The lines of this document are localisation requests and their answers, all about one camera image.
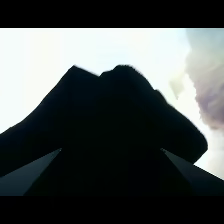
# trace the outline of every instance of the bright sky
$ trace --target bright sky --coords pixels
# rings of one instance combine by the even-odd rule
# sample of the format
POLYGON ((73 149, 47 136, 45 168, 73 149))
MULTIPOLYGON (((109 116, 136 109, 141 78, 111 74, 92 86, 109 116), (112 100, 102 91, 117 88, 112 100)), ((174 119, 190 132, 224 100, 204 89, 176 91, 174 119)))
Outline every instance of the bright sky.
POLYGON ((0 133, 24 119, 72 66, 100 75, 135 66, 168 98, 184 29, 0 29, 0 133))

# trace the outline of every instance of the black silhouette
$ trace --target black silhouette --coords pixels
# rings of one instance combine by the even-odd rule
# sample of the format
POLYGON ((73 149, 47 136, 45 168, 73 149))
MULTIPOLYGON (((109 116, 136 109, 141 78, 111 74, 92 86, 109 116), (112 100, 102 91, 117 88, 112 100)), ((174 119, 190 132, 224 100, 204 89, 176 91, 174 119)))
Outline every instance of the black silhouette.
POLYGON ((194 163, 204 136, 129 66, 73 66, 23 121, 0 135, 0 176, 62 148, 26 195, 192 195, 164 148, 194 163))

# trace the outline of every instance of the dark clothing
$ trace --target dark clothing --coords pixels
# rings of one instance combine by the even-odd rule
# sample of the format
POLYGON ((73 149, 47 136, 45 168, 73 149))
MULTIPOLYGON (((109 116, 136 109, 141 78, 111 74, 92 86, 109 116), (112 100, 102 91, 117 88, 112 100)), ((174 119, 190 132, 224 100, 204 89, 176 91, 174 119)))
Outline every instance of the dark clothing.
POLYGON ((160 150, 194 163, 203 135, 133 68, 73 66, 22 122, 0 135, 0 176, 62 148, 26 195, 192 195, 160 150))

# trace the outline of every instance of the silhouetted person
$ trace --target silhouetted person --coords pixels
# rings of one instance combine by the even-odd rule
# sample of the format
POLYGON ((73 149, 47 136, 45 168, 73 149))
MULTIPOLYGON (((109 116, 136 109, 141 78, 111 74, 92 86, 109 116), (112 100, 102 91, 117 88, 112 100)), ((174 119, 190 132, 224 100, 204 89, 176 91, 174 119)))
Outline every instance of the silhouetted person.
POLYGON ((203 135, 129 66, 73 66, 22 122, 0 135, 0 176, 62 148, 26 195, 192 195, 160 150, 194 163, 203 135))

